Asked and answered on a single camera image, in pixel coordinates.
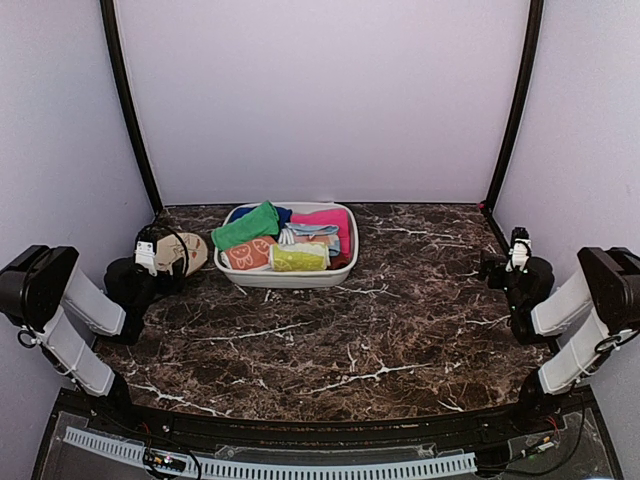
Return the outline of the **green microfiber towel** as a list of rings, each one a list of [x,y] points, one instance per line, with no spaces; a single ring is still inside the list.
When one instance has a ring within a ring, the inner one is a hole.
[[[265,201],[241,218],[216,228],[211,236],[214,246],[224,251],[258,237],[277,235],[279,230],[278,211]]]

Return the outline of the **cream yellow-green patterned towel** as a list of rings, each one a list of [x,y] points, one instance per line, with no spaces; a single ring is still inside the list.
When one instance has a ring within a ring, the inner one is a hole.
[[[269,265],[276,272],[324,271],[330,264],[328,246],[323,243],[274,244]]]

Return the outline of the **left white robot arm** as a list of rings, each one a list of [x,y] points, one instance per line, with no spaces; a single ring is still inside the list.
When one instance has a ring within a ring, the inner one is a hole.
[[[140,241],[131,258],[113,262],[101,290],[81,269],[72,246],[32,245],[1,270],[1,312],[18,327],[26,348],[38,347],[63,376],[88,395],[104,399],[101,417],[120,436],[141,427],[123,376],[99,358],[89,335],[132,345],[149,306],[162,297],[162,282],[185,279],[189,264],[161,270],[158,246]]]

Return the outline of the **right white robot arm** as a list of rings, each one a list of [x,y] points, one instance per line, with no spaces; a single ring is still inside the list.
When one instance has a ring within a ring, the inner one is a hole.
[[[577,257],[578,270],[556,288],[551,263],[532,256],[525,241],[508,256],[480,254],[479,278],[505,294],[520,344],[565,338],[520,389],[510,424],[521,434],[547,420],[551,397],[568,393],[639,336],[639,256],[622,247],[583,247]]]

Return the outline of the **orange cartoon rolled towel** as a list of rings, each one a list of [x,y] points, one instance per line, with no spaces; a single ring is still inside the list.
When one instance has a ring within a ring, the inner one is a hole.
[[[232,270],[265,270],[270,267],[271,247],[276,241],[271,236],[257,237],[224,250],[220,254],[222,264]]]

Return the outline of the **blue rolled towel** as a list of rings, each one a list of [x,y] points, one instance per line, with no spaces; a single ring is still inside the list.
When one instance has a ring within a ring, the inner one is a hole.
[[[286,226],[286,224],[290,221],[291,216],[293,214],[293,211],[290,210],[290,209],[279,207],[279,206],[276,206],[275,209],[276,209],[277,214],[278,214],[279,228],[283,229]],[[230,216],[230,219],[229,219],[229,223],[232,223],[232,222],[242,218],[243,216],[249,214],[253,210],[254,210],[254,207],[238,207],[238,208],[236,208],[231,213],[231,216]]]

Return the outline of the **light blue striped towel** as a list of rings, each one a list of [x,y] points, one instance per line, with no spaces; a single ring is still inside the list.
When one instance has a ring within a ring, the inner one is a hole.
[[[329,256],[341,253],[340,228],[337,225],[310,225],[288,222],[280,231],[277,242],[281,245],[296,243],[322,243],[327,246]]]

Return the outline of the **small circuit board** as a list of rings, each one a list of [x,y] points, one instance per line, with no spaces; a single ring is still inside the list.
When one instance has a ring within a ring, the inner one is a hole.
[[[142,456],[145,467],[152,472],[181,474],[186,470],[187,463],[169,453],[163,453],[153,449],[145,449]]]

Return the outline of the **pink rolled towel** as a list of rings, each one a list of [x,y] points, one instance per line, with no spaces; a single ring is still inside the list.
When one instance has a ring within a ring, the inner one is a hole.
[[[293,214],[291,223],[314,227],[335,226],[338,228],[335,235],[339,239],[340,252],[336,247],[330,249],[330,269],[336,270],[346,267],[351,260],[352,231],[350,227],[350,215],[344,208],[322,210],[309,214]]]

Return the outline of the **right black frame post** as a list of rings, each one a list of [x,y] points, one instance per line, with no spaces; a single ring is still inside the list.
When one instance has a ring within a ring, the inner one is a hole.
[[[515,148],[533,73],[544,4],[543,0],[531,0],[529,2],[522,54],[511,107],[486,198],[482,202],[482,211],[487,218],[493,216]]]

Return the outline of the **black frame post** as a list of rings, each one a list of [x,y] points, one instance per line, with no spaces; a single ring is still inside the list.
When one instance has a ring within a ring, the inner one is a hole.
[[[112,75],[125,127],[147,199],[153,213],[158,215],[162,212],[164,205],[152,172],[151,162],[144,144],[136,107],[134,105],[134,98],[129,84],[124,51],[116,18],[116,4],[112,0],[100,0],[99,4]]]
[[[511,107],[486,198],[482,202],[482,211],[487,218],[493,216],[515,148],[533,73],[544,4],[543,0],[531,0],[529,2],[522,54]]]

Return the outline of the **left black frame post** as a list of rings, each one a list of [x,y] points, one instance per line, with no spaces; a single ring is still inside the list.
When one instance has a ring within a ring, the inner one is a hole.
[[[129,84],[124,51],[116,18],[116,4],[112,0],[100,0],[99,4],[112,75],[125,127],[147,199],[153,213],[158,215],[162,212],[164,205],[152,172],[151,162],[144,144],[136,107],[134,105],[134,98]]]

